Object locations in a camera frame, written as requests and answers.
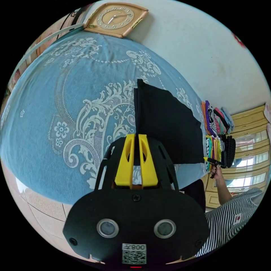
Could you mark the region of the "person's right hand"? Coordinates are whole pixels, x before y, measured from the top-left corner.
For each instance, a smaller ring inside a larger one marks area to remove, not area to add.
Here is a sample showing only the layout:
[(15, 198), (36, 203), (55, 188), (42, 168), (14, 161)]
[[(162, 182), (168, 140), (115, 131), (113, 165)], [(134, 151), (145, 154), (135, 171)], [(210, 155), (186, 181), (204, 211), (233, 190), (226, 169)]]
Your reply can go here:
[(222, 170), (219, 165), (212, 165), (211, 171), (211, 178), (217, 180), (220, 180), (223, 178)]

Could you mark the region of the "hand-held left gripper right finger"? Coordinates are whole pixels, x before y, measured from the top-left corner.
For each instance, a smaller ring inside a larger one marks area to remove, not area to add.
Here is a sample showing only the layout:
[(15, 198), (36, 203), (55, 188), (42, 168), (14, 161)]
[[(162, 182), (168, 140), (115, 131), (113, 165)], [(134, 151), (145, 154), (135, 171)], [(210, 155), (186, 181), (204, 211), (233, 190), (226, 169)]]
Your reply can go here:
[(138, 141), (142, 188), (147, 189), (150, 187), (155, 187), (158, 184), (158, 178), (156, 175), (147, 135), (139, 134)]

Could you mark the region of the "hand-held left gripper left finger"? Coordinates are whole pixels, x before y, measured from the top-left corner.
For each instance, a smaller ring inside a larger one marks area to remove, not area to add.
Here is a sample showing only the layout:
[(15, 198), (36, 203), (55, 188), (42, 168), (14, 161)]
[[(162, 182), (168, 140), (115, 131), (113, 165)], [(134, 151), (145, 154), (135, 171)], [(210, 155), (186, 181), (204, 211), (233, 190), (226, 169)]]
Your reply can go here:
[(118, 170), (115, 177), (115, 184), (119, 187), (132, 188), (135, 134), (128, 134), (125, 138)]

